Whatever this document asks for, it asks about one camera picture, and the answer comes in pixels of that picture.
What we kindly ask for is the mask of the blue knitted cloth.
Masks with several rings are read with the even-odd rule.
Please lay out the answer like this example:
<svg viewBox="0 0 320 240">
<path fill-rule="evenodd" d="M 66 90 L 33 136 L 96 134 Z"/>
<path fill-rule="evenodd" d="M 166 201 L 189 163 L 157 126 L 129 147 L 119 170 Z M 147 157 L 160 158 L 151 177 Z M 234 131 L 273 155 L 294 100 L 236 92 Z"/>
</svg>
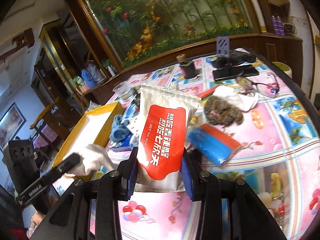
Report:
<svg viewBox="0 0 320 240">
<path fill-rule="evenodd" d="M 112 122 L 112 129 L 109 139 L 112 142 L 121 142 L 127 138 L 131 134 L 127 127 L 129 123 L 129 120 L 123 120 L 122 115 L 116 115 Z"/>
</svg>

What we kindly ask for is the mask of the grey thermos jug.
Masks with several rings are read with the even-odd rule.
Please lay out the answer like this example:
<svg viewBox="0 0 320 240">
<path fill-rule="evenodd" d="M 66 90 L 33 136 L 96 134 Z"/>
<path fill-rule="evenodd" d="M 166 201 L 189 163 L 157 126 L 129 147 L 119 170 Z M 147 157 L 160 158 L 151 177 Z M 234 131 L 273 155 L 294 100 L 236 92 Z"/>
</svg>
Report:
<svg viewBox="0 0 320 240">
<path fill-rule="evenodd" d="M 105 77 L 100 68 L 93 62 L 89 62 L 87 65 L 87 71 L 89 73 L 89 79 L 97 84 L 101 84 L 105 81 Z"/>
</svg>

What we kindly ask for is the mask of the framed painting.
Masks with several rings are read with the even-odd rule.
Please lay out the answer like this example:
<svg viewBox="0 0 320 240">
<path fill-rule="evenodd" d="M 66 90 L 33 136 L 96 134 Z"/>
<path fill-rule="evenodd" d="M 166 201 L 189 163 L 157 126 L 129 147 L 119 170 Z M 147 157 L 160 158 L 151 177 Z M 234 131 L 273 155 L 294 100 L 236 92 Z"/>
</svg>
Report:
<svg viewBox="0 0 320 240">
<path fill-rule="evenodd" d="M 13 139 L 26 122 L 25 117 L 14 102 L 2 116 L 0 122 L 0 147 L 3 151 L 8 141 Z"/>
</svg>

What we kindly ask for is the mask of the brown knitted hat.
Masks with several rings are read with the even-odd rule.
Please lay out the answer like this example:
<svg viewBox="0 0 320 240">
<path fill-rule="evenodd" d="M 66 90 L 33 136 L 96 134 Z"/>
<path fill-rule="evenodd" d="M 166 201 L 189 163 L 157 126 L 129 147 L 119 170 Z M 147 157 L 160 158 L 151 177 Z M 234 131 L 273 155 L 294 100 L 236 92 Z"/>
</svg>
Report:
<svg viewBox="0 0 320 240">
<path fill-rule="evenodd" d="M 210 96 L 204 104 L 204 114 L 211 125 L 240 125 L 244 121 L 243 113 L 238 107 L 217 96 Z"/>
</svg>

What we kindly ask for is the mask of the clear plastic cup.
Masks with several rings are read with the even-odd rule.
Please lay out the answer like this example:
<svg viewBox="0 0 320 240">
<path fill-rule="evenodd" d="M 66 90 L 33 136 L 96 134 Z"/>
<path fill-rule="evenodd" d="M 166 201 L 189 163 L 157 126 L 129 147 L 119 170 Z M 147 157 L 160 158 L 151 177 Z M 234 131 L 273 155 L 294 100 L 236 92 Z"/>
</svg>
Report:
<svg viewBox="0 0 320 240">
<path fill-rule="evenodd" d="M 131 98 L 131 90 L 126 81 L 117 84 L 113 88 L 113 92 L 120 98 L 121 101 L 127 101 Z"/>
</svg>

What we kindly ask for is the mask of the yellow cardboard box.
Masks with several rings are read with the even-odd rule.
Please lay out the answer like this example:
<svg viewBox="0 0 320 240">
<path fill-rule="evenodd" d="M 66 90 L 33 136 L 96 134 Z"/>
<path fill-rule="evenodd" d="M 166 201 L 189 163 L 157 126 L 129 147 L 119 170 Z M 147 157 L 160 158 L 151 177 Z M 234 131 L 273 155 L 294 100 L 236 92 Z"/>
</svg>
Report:
<svg viewBox="0 0 320 240">
<path fill-rule="evenodd" d="M 119 102 L 112 102 L 85 113 L 61 146 L 52 167 L 56 167 L 69 155 L 89 144 L 96 144 L 105 148 L 111 134 L 113 119 L 116 115 L 123 113 L 123 111 L 124 109 Z M 92 173 L 85 177 L 65 176 L 67 178 L 82 178 L 84 181 L 89 181 Z"/>
</svg>

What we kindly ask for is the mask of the purple eyeglasses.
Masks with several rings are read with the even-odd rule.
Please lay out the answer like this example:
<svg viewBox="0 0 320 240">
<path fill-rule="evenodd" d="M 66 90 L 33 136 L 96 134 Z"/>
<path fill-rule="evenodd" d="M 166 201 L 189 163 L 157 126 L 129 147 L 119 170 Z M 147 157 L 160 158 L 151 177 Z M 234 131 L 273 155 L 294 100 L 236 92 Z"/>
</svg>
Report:
<svg viewBox="0 0 320 240">
<path fill-rule="evenodd" d="M 267 73 L 266 77 L 264 82 L 254 82 L 247 77 L 240 76 L 236 78 L 236 82 L 245 91 L 256 91 L 263 96 L 274 98 L 280 91 L 278 80 L 272 73 Z"/>
</svg>

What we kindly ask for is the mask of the white plastic bag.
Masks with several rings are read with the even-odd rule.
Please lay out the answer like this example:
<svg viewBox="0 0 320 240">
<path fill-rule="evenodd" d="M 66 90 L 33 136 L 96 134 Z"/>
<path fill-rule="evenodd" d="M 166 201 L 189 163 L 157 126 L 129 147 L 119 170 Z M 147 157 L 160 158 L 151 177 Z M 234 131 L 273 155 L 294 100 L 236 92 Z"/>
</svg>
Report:
<svg viewBox="0 0 320 240">
<path fill-rule="evenodd" d="M 89 144 L 75 153 L 80 156 L 80 163 L 66 173 L 68 177 L 85 177 L 91 172 L 99 171 L 102 166 L 109 171 L 117 168 L 106 149 L 99 145 Z"/>
</svg>

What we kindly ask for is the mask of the blue red tissue pack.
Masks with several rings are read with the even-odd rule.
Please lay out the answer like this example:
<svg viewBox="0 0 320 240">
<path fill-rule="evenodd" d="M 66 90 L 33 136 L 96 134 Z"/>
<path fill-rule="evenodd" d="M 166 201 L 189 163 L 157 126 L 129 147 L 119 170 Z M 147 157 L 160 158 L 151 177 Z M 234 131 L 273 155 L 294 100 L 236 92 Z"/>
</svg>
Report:
<svg viewBox="0 0 320 240">
<path fill-rule="evenodd" d="M 242 148 L 242 144 L 208 124 L 193 129 L 187 140 L 219 167 L 224 166 Z"/>
</svg>

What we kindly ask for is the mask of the red silver wet wipes pouch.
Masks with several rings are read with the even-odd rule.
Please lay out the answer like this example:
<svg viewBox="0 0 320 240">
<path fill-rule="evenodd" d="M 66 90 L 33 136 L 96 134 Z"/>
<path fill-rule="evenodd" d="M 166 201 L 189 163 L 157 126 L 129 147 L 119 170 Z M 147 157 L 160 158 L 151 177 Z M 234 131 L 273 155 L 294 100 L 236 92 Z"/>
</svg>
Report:
<svg viewBox="0 0 320 240">
<path fill-rule="evenodd" d="M 200 102 L 198 96 L 176 89 L 141 86 L 137 182 L 143 189 L 179 189 L 185 137 Z"/>
</svg>

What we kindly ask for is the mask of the white cloth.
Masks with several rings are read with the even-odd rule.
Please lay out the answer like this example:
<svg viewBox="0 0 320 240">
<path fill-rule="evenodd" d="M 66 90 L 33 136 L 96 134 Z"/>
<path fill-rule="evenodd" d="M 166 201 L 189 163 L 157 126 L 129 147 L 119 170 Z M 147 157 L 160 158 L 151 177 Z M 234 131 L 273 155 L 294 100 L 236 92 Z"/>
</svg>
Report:
<svg viewBox="0 0 320 240">
<path fill-rule="evenodd" d="M 229 86 L 217 86 L 213 96 L 227 101 L 243 112 L 253 109 L 259 100 L 259 96 L 256 93 L 249 93 L 249 95 L 241 94 L 237 89 Z"/>
</svg>

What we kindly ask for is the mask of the blue thermos jug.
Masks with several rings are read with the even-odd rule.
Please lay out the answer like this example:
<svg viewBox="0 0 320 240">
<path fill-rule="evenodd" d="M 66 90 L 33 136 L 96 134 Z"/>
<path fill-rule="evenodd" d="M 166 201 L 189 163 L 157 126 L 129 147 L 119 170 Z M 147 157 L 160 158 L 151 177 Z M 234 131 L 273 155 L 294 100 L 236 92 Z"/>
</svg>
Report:
<svg viewBox="0 0 320 240">
<path fill-rule="evenodd" d="M 81 70 L 81 77 L 90 89 L 93 89 L 97 86 L 97 83 L 87 69 Z"/>
</svg>

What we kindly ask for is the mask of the black smartphone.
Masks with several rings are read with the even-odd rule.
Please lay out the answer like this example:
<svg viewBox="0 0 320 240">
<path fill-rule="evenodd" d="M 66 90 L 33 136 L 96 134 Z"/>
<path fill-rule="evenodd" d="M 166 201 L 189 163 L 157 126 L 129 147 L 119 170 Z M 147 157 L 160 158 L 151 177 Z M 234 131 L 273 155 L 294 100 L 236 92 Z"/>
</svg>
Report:
<svg viewBox="0 0 320 240">
<path fill-rule="evenodd" d="M 242 76 L 249 77 L 257 75 L 259 75 L 259 72 L 251 64 L 213 70 L 213 78 L 215 81 L 225 81 Z"/>
</svg>

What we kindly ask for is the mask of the purple bottles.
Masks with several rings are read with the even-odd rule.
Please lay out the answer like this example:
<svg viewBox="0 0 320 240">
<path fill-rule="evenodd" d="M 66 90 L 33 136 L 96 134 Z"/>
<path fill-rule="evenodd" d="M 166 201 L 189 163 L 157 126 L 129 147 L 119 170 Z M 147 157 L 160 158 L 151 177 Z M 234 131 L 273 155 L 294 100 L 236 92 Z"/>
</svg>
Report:
<svg viewBox="0 0 320 240">
<path fill-rule="evenodd" d="M 274 32 L 278 36 L 285 36 L 284 25 L 279 16 L 272 16 Z"/>
</svg>

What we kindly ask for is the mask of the small dark motor with spool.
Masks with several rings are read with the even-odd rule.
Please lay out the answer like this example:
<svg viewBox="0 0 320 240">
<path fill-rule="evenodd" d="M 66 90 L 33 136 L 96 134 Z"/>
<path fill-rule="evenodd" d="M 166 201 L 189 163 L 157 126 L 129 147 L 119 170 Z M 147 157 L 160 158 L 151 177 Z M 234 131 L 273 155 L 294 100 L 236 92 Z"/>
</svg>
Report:
<svg viewBox="0 0 320 240">
<path fill-rule="evenodd" d="M 185 79 L 192 79 L 197 76 L 197 71 L 192 60 L 188 60 L 185 54 L 176 56 L 180 69 Z"/>
</svg>

